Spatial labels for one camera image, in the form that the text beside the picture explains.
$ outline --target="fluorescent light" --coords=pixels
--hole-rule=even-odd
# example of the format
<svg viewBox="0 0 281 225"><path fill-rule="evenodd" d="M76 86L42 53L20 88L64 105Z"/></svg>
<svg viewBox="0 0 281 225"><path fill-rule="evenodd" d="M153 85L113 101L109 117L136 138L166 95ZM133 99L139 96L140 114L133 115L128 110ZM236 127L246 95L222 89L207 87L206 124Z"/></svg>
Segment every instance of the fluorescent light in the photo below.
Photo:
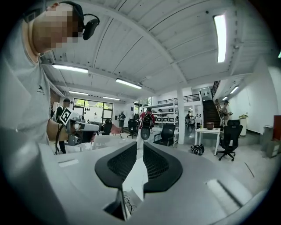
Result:
<svg viewBox="0 0 281 225"><path fill-rule="evenodd" d="M118 99L118 98L110 98L110 97L105 97L105 96L103 98L108 98L108 99L120 101L120 99Z"/></svg>
<svg viewBox="0 0 281 225"><path fill-rule="evenodd" d="M125 84L125 85L129 85L129 86L131 86L131 87L135 87L135 88L137 88L137 89L141 89L141 88L142 88L142 86L139 86L139 85L136 85L136 84L133 84L133 83L130 83L130 82L124 81L124 80L119 79L119 78L117 78L117 79L116 79L116 82L118 82L118 83L122 83L122 84Z"/></svg>
<svg viewBox="0 0 281 225"><path fill-rule="evenodd" d="M83 68L79 68L79 67L59 65L59 64L53 64L52 66L55 69L66 69L66 70L71 70L71 71L76 71L76 72L81 72L81 73L88 73L88 69L83 69Z"/></svg>
<svg viewBox="0 0 281 225"><path fill-rule="evenodd" d="M227 50L227 28L224 15L215 16L216 34L218 37L218 62L224 62Z"/></svg>
<svg viewBox="0 0 281 225"><path fill-rule="evenodd" d="M68 91L69 93L72 94L84 94L84 95L88 95L87 93L82 93L82 92L77 92L77 91Z"/></svg>
<svg viewBox="0 0 281 225"><path fill-rule="evenodd" d="M230 92L230 94L234 93L238 88L239 88L239 86L236 86L236 87Z"/></svg>

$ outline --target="ear cup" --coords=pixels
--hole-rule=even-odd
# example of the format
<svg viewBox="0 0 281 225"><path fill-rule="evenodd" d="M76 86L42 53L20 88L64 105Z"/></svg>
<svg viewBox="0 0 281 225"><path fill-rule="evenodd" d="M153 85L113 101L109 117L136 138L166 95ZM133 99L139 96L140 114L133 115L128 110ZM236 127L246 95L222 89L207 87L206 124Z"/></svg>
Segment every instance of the ear cup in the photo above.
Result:
<svg viewBox="0 0 281 225"><path fill-rule="evenodd" d="M87 24L85 26L85 31L83 33L84 40L88 40L90 37L92 37L98 24L99 24L99 21L96 18L87 22Z"/></svg>

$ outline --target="black wire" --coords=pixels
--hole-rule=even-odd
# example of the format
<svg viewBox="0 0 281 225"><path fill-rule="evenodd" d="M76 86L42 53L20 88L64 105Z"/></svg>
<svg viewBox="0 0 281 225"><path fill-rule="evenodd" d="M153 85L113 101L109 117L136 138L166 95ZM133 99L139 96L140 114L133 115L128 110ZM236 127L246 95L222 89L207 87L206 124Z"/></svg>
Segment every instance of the black wire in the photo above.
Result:
<svg viewBox="0 0 281 225"><path fill-rule="evenodd" d="M135 206L136 208L137 208L137 206L136 206L136 205L132 205L132 204L130 203L130 198L129 198L129 196L124 195L124 199L127 199L127 201L128 201L128 202L126 202L125 204L129 204L129 206L131 206L130 214L132 214L132 211L135 211L135 210L133 209L133 206Z"/></svg>
<svg viewBox="0 0 281 225"><path fill-rule="evenodd" d="M62 130L62 128L63 128L64 126L65 126L65 125L63 124L63 125L61 126L61 128L59 128L58 131L57 131L56 142L55 142L55 148L56 148L55 155L57 154L57 151L58 151L58 137L59 137L60 132L61 132L61 130Z"/></svg>

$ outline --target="headphones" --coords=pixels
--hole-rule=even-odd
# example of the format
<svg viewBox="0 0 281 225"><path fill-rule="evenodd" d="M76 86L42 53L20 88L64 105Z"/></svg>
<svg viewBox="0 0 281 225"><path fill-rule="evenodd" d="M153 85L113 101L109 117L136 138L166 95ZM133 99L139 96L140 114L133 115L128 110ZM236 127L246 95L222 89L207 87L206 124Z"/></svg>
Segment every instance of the headphones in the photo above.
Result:
<svg viewBox="0 0 281 225"><path fill-rule="evenodd" d="M90 37L92 37L92 35L94 34L94 31L96 29L96 27L100 24L100 19L93 15L93 14L84 14L84 16L94 16L95 19L90 20L89 22L87 22L86 26L84 26L84 33L83 33L83 39L84 40L88 40Z"/></svg>
<svg viewBox="0 0 281 225"><path fill-rule="evenodd" d="M96 27L100 24L100 19L93 14L83 14L81 6L77 3L74 3L72 1L62 1L60 3L65 3L73 6L73 11L75 11L76 15L80 18L83 23L83 39L88 40L90 37L92 37ZM89 22L87 22L86 26L84 26L84 16L94 16L95 19L90 20Z"/></svg>

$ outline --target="staircase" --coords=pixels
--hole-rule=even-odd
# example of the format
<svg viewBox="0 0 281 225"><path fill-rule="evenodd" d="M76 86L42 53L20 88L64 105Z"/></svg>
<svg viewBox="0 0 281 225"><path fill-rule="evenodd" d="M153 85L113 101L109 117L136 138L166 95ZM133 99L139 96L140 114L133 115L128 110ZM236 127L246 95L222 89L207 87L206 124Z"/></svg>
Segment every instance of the staircase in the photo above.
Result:
<svg viewBox="0 0 281 225"><path fill-rule="evenodd" d="M220 116L212 100L203 101L204 109L204 127L207 127L207 122L213 122L215 128L220 127Z"/></svg>

